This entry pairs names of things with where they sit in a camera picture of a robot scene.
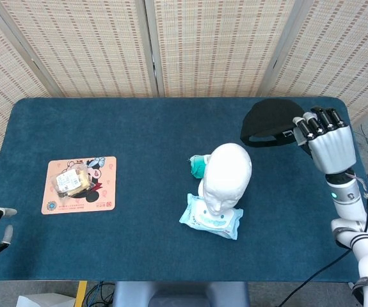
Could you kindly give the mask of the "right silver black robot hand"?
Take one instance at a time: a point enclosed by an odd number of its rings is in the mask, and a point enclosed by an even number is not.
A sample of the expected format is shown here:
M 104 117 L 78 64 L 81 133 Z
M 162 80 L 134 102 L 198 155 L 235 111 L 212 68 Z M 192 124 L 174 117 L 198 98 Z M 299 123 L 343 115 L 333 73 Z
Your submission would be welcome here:
M 350 126 L 334 108 L 313 107 L 292 120 L 298 146 L 326 175 L 342 173 L 356 164 Z

